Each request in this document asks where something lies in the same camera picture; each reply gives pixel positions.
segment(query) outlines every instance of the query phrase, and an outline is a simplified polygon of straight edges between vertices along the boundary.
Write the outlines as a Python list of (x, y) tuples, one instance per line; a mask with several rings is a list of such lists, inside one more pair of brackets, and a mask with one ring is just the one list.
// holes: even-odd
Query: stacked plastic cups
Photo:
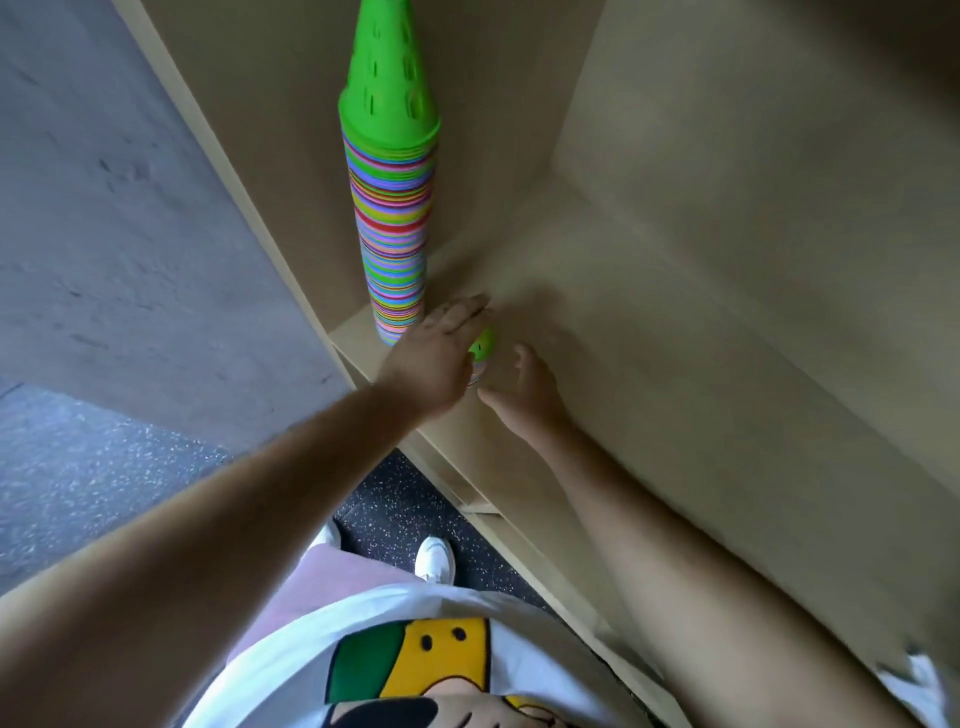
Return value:
[(440, 115), (409, 0), (363, 0), (340, 123), (377, 331), (390, 345), (423, 315)]

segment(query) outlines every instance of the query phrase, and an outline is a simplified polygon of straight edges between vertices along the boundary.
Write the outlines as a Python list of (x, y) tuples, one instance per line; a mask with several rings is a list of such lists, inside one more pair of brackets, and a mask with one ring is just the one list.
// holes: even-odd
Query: cartoon print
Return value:
[(394, 697), (340, 703), (327, 714), (323, 728), (575, 728), (550, 714), (530, 716), (497, 695), (474, 692), (440, 697)]
[(324, 728), (567, 728), (536, 700), (488, 694), (490, 645), (482, 618), (394, 621), (349, 635), (330, 662)]
[(490, 683), (486, 619), (415, 619), (344, 637), (326, 684), (327, 703), (434, 692), (485, 692)]

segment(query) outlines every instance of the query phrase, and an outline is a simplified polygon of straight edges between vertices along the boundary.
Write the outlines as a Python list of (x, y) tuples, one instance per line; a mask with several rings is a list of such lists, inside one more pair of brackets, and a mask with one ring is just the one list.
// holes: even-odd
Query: speckled rubber floor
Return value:
[[(0, 378), (0, 594), (178, 493), (228, 453)], [(446, 537), (457, 584), (543, 601), (399, 452), (337, 510), (344, 548), (405, 570)]]

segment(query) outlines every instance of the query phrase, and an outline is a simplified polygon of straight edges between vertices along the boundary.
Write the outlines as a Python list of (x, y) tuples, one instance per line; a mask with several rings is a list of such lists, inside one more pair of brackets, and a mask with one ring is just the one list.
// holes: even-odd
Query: white t-shirt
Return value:
[(184, 728), (649, 728), (565, 625), (509, 595), (397, 584), (238, 655)]

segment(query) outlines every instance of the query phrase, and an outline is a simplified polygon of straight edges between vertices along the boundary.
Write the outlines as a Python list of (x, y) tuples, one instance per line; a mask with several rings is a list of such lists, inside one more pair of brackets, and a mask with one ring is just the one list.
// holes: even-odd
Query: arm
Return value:
[(334, 508), (470, 377), (486, 297), (409, 331), (376, 382), (0, 598), (10, 725), (166, 725)]
[(481, 390), (481, 399), (557, 476), (693, 724), (917, 728), (800, 605), (578, 429), (547, 366), (517, 350), (517, 391)]

